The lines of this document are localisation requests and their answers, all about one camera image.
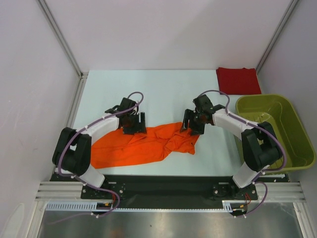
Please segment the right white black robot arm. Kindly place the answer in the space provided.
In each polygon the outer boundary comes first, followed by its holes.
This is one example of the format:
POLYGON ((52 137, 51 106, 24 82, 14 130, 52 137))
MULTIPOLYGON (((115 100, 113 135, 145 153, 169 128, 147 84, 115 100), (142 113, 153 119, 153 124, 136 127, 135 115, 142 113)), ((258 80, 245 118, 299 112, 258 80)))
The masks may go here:
POLYGON ((240 199, 246 194, 246 187, 255 180, 269 166, 279 159, 283 159, 282 166, 286 163, 286 152, 278 141, 274 129, 269 122, 257 123, 246 120, 228 109, 228 104, 213 105, 205 94, 193 100, 195 108, 186 109, 180 131, 191 130, 191 135, 203 135, 205 125, 221 127, 231 132, 242 143, 244 163, 232 177, 234 183, 229 185, 229 195, 240 199))

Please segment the orange t shirt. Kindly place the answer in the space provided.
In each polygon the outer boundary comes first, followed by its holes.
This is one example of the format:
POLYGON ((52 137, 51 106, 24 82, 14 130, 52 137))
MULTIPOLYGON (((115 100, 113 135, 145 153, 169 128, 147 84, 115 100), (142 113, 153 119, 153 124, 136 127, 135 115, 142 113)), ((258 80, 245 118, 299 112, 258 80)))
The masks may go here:
POLYGON ((191 135, 191 130, 180 132, 181 126, 181 122, 163 124, 134 135, 112 131, 93 144, 91 164, 104 169, 160 162, 172 152, 194 155, 199 136, 191 135))

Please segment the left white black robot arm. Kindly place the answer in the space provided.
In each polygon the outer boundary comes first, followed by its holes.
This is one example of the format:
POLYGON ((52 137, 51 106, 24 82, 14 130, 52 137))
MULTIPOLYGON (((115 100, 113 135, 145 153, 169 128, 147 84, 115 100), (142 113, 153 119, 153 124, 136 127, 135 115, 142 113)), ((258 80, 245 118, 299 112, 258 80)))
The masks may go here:
POLYGON ((59 175, 77 177, 92 186, 92 192, 98 198, 106 197, 109 185, 105 183, 105 176, 91 164, 92 146, 103 136, 118 129, 128 135, 145 133, 146 114, 139 111, 139 104, 123 98, 119 105, 106 110, 101 118, 84 128, 65 127, 60 133, 52 158, 59 175))

